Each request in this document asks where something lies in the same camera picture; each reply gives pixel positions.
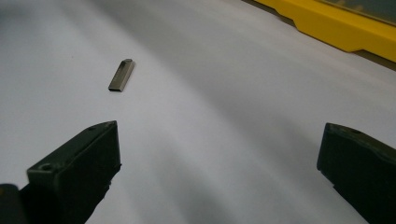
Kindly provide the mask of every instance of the yellow tray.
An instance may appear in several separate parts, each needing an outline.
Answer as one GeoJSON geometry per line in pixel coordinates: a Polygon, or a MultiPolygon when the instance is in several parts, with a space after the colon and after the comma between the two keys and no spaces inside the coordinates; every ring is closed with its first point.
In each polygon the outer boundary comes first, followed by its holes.
{"type": "Polygon", "coordinates": [[[317,0],[255,0],[297,29],[347,52],[367,50],[396,63],[396,27],[317,0]]]}

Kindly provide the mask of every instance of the yellow container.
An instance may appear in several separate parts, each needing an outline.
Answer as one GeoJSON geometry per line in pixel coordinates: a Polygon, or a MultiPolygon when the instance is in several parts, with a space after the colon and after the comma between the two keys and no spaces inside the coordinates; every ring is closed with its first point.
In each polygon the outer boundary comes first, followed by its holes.
{"type": "Polygon", "coordinates": [[[396,27],[317,0],[256,0],[297,29],[347,52],[367,50],[396,63],[396,27]]]}

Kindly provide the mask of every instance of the white tabletop surface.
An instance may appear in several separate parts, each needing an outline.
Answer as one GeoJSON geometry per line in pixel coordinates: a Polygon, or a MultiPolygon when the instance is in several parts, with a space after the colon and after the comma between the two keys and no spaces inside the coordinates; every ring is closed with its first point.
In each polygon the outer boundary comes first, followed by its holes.
{"type": "Polygon", "coordinates": [[[0,183],[118,122],[91,224],[365,223],[316,168],[324,125],[396,147],[394,71],[244,1],[0,0],[0,78],[0,183]]]}

